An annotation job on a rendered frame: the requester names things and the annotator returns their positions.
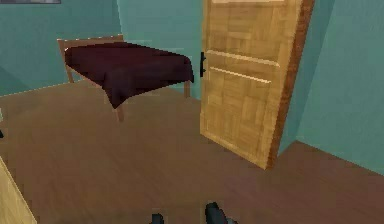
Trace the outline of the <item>grey framed wall picture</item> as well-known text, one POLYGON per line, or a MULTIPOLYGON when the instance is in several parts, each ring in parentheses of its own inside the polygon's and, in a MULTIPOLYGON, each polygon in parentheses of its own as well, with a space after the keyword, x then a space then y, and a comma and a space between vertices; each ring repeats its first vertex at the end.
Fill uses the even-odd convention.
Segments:
POLYGON ((0 0, 0 4, 61 4, 61 0, 0 0))

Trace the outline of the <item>light wooden panel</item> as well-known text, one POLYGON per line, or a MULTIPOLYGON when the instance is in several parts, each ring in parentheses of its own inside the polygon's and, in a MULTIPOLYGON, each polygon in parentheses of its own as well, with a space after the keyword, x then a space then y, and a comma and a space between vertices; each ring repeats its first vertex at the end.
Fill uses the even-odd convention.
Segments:
POLYGON ((0 224, 38 224, 1 157, 0 224))

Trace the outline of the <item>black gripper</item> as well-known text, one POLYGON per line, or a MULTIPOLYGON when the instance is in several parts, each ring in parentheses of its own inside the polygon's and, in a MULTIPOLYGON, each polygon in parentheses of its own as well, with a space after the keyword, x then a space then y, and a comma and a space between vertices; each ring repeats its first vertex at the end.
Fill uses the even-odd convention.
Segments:
MULTIPOLYGON (((205 207, 206 224, 238 224, 228 218, 216 202, 208 203, 205 207)), ((164 218, 160 213, 152 215, 151 224, 164 224, 164 218)))

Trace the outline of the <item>light wooden room door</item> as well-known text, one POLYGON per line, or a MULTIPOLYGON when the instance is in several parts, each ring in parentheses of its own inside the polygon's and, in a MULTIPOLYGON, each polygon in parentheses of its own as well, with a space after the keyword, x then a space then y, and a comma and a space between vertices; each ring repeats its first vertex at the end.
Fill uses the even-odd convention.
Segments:
POLYGON ((274 166, 315 0, 203 0, 200 133, 274 166))

